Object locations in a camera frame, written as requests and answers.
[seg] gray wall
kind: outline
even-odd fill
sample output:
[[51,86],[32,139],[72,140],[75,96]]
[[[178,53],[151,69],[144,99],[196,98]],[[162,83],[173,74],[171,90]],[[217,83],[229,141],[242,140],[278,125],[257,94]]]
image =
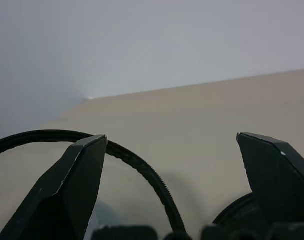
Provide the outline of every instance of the gray wall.
[[0,0],[0,138],[99,98],[304,69],[304,0]]

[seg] black plastic part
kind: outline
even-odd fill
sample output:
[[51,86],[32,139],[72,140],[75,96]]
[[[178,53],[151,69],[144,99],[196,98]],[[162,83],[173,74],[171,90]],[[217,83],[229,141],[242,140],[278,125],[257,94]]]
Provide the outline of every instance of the black plastic part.
[[304,222],[304,159],[288,143],[239,133],[247,178],[268,223]]
[[92,234],[92,240],[157,240],[155,230],[149,226],[104,227]]
[[184,232],[175,231],[168,234],[164,240],[191,240],[191,238]]
[[206,226],[201,235],[201,240],[230,240],[230,234],[225,228],[218,225]]
[[276,223],[268,240],[304,240],[304,222]]
[[254,231],[247,229],[241,229],[237,232],[234,232],[231,235],[231,238],[232,240],[263,240],[263,238],[257,235]]
[[96,201],[107,140],[77,141],[35,183],[0,240],[82,240]]
[[251,193],[229,205],[213,223],[223,227],[231,236],[248,229],[257,238],[264,238],[269,231],[269,225]]

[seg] white wall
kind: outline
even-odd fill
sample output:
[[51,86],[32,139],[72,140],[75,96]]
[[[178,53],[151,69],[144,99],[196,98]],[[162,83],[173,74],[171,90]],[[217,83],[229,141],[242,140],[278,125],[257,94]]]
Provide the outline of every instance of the white wall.
[[86,98],[297,69],[304,0],[0,0],[0,138]]

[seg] black circular object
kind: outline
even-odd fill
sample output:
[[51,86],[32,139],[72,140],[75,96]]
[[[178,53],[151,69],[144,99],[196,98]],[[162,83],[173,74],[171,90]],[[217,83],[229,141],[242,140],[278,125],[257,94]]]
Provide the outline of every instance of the black circular object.
[[230,204],[216,217],[213,223],[224,227],[231,236],[246,229],[255,233],[258,237],[264,238],[269,229],[268,223],[252,193]]

